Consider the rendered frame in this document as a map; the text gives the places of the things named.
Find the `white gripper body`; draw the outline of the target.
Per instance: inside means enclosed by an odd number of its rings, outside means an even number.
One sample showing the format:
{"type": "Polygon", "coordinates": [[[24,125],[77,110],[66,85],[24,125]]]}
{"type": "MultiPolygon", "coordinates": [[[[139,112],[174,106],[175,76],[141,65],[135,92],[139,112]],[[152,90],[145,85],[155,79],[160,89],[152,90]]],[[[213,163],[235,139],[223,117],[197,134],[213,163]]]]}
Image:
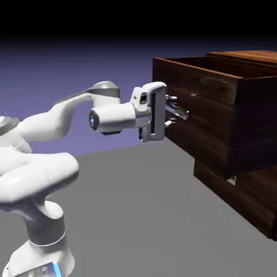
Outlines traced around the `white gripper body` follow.
{"type": "Polygon", "coordinates": [[[145,84],[142,89],[147,93],[147,104],[151,109],[151,120],[141,128],[141,141],[161,141],[165,136],[166,85],[163,82],[145,84]]]}

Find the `silver metal drawer handle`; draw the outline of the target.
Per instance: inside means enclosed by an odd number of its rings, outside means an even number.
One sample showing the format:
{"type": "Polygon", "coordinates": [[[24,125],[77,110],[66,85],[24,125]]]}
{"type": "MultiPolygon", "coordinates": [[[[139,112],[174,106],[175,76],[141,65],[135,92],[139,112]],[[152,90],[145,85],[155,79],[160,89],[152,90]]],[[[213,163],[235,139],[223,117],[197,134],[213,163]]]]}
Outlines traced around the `silver metal drawer handle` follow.
{"type": "Polygon", "coordinates": [[[183,120],[187,120],[189,117],[189,110],[182,109],[175,102],[167,102],[166,110],[183,120]]]}

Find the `dark wood drawer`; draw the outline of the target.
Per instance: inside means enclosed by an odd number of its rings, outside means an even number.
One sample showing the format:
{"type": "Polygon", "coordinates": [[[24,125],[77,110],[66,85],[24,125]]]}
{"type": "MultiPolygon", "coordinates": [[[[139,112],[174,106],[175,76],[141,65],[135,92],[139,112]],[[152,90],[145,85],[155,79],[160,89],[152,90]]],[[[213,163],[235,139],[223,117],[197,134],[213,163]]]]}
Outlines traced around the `dark wood drawer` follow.
{"type": "Polygon", "coordinates": [[[167,137],[224,179],[277,165],[277,52],[153,58],[177,119],[167,137]]]}

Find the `dark wood cabinet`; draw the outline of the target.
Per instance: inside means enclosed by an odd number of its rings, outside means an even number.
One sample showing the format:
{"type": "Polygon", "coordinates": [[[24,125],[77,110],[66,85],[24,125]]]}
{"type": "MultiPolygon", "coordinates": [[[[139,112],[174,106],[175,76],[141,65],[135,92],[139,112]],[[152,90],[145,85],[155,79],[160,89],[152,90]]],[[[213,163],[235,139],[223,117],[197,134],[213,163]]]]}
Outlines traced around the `dark wood cabinet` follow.
{"type": "Polygon", "coordinates": [[[229,180],[199,161],[194,175],[256,229],[277,241],[277,51],[209,52],[251,73],[233,112],[229,180]]]}

